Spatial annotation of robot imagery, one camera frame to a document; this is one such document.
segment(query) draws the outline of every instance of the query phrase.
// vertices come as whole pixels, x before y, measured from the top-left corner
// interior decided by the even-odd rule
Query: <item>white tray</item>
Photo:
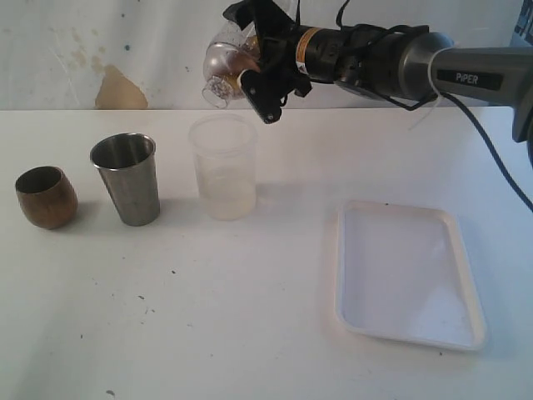
[[[340,215],[336,313],[366,335],[479,350],[486,325],[455,219],[350,202]]]

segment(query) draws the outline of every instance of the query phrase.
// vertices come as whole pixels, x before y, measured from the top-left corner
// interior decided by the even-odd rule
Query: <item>clear plastic cup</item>
[[[233,114],[205,117],[189,132],[198,191],[212,218],[242,218],[256,206],[256,129]]]

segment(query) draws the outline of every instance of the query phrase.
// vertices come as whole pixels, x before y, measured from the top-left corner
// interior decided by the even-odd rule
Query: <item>metal tumbler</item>
[[[153,139],[140,133],[119,133],[92,148],[91,161],[126,225],[140,227],[159,215],[155,152]]]

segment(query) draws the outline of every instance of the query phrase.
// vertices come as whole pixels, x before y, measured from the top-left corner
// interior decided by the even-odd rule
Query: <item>white table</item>
[[[260,133],[256,211],[207,217],[190,124],[208,112],[0,112],[0,398],[531,399],[533,216],[453,108],[286,111]],[[533,196],[511,110],[479,108]],[[157,141],[162,214],[116,215],[88,160],[112,133]],[[81,201],[72,225],[25,221],[14,181],[52,164]],[[489,325],[478,354],[351,334],[333,312],[336,210],[349,199],[458,217]]]

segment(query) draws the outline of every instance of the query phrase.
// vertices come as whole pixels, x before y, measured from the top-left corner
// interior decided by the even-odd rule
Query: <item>wooden cup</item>
[[[15,189],[27,220],[40,228],[59,228],[76,215],[76,193],[57,167],[37,167],[25,172],[15,182]]]

